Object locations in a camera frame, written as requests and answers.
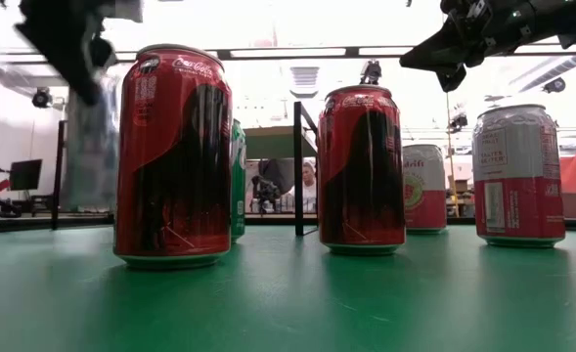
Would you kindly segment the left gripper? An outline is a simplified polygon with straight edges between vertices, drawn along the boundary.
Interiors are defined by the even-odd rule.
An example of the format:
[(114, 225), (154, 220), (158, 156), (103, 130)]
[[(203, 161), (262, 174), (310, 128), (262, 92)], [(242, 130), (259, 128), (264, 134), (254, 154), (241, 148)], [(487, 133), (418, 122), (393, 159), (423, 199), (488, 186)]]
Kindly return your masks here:
[[(92, 64), (112, 66), (117, 61), (111, 43), (94, 38), (101, 28), (100, 8), (105, 4), (101, 0), (22, 0), (19, 4), (23, 20), (16, 30), (33, 46), (41, 49), (45, 42), (67, 36), (67, 41), (56, 46), (52, 66), (88, 106), (95, 106), (101, 93)], [(85, 44), (91, 39), (92, 63)]]

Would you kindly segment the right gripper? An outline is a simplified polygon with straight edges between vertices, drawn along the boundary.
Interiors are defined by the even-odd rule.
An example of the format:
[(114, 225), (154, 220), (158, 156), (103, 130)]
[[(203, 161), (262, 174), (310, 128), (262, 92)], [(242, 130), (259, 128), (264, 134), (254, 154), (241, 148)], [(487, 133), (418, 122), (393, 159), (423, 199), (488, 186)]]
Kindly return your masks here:
[(531, 34), (536, 8), (529, 0), (442, 0), (446, 23), (400, 58), (406, 68), (453, 68), (438, 71), (442, 91), (453, 92), (466, 77), (466, 66), (515, 50)]

